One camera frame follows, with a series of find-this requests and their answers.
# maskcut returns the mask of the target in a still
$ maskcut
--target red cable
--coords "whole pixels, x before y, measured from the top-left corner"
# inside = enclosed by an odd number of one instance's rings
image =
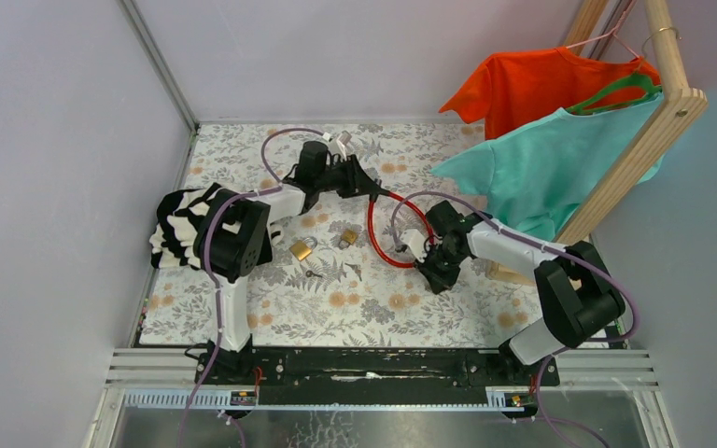
[[[262,381],[262,368],[254,368],[254,404],[260,404],[260,396],[257,395],[257,389],[260,388],[260,381]]]
[[[402,202],[405,198],[400,196],[399,194],[389,192],[388,197],[391,199],[394,199],[396,201]],[[425,217],[425,214],[422,213],[421,210],[419,210],[419,207],[414,205],[412,202],[407,202],[405,205],[408,206],[411,210],[414,211],[421,219],[422,222],[425,223],[425,227],[428,229],[428,235],[429,237],[433,236],[432,228],[430,227],[427,218]],[[396,261],[395,259],[390,258],[386,252],[381,249],[381,246],[378,244],[378,240],[375,239],[375,228],[373,225],[373,212],[375,210],[375,201],[370,200],[370,205],[367,208],[367,233],[370,235],[370,243],[373,244],[373,247],[375,249],[375,252],[378,253],[378,256],[380,256],[381,259],[383,259],[386,263],[397,267],[397,268],[403,268],[403,269],[411,269],[414,267],[413,263],[403,263],[402,261]]]

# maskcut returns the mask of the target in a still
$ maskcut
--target floral tablecloth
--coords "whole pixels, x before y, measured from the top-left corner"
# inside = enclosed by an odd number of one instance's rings
[[[274,125],[204,125],[192,154],[185,188],[212,182],[234,190],[274,185],[260,161],[260,145]],[[405,196],[422,189],[457,193],[451,180],[429,173],[440,161],[483,140],[482,126],[459,124],[340,124],[310,126],[353,135],[361,165],[383,185]],[[280,175],[298,159],[311,134],[292,133],[269,145],[268,157]],[[485,198],[469,198],[484,207]],[[440,198],[417,198],[427,211]],[[380,245],[396,254],[388,226],[395,203],[381,198],[374,213]],[[495,347],[540,318],[534,287],[491,280],[484,260],[466,260],[455,287],[439,295],[426,290],[416,270],[383,262],[366,234],[367,198],[340,200],[322,194],[306,215],[285,220],[285,236],[274,261],[257,267],[248,282],[248,325],[255,344],[331,346]],[[420,226],[407,209],[398,229]],[[358,232],[346,249],[337,247],[345,229]],[[314,237],[317,247],[303,262],[289,252],[298,239]],[[306,277],[306,271],[322,277]],[[141,344],[205,341],[213,300],[210,280],[190,268],[160,270],[143,322]]]

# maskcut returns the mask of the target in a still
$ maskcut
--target teal t-shirt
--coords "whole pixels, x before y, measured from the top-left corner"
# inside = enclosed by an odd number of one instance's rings
[[[465,194],[487,196],[486,211],[504,224],[553,240],[662,100],[659,93],[646,103],[589,116],[559,108],[444,161],[432,173],[454,179]]]

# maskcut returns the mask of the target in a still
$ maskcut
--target lavender wall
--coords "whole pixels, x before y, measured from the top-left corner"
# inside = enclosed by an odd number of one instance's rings
[[[200,120],[333,122],[440,119],[490,53],[558,45],[581,2],[137,3]]]
[[[622,33],[636,49],[649,34],[639,3]],[[636,342],[653,356],[681,446],[707,447],[717,446],[717,1],[669,6],[686,74],[710,107],[595,237],[639,298]],[[609,59],[629,57],[612,48]]]
[[[0,1],[0,446],[79,446],[187,130],[115,1]]]

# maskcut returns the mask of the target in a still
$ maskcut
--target glass panel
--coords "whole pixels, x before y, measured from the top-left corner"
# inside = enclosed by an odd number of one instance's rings
[[[586,425],[611,446],[647,446],[634,400],[625,392],[543,392],[549,415]],[[123,410],[115,446],[175,448],[182,410]],[[239,447],[234,424],[216,411],[191,411],[185,447]],[[548,425],[513,425],[489,412],[255,411],[242,418],[248,447],[559,447],[567,446]],[[599,446],[591,436],[560,426],[580,446]]]

